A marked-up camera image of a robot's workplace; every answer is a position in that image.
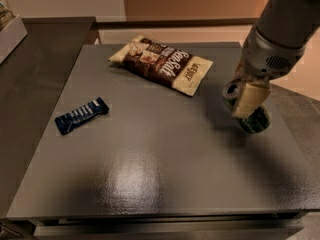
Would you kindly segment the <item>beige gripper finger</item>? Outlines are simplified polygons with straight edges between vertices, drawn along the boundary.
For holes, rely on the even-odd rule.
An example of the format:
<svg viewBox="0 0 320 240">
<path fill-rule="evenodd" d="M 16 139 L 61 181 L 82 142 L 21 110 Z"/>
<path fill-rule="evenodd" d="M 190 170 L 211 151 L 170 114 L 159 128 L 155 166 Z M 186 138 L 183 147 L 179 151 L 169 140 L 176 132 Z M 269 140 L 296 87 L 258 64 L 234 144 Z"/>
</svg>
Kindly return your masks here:
<svg viewBox="0 0 320 240">
<path fill-rule="evenodd" d="M 257 83 L 241 82 L 240 94 L 232 109 L 235 118 L 248 118 L 260 107 L 269 96 L 271 89 L 267 85 Z"/>
<path fill-rule="evenodd" d="M 243 61 L 240 61 L 233 75 L 233 79 L 242 83 L 252 82 L 254 76 L 246 71 Z"/>
</svg>

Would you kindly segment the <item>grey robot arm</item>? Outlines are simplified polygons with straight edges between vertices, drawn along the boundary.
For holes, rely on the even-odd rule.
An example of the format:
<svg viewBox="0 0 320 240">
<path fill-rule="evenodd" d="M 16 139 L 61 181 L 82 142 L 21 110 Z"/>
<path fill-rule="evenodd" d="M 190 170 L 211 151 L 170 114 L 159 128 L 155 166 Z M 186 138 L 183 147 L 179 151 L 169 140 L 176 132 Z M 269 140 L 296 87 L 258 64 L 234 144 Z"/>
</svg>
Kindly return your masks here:
<svg viewBox="0 0 320 240">
<path fill-rule="evenodd" d="M 269 82 L 287 75 L 320 26 L 320 0 L 269 0 L 242 48 L 234 78 L 240 91 L 235 118 L 249 117 L 270 94 Z"/>
</svg>

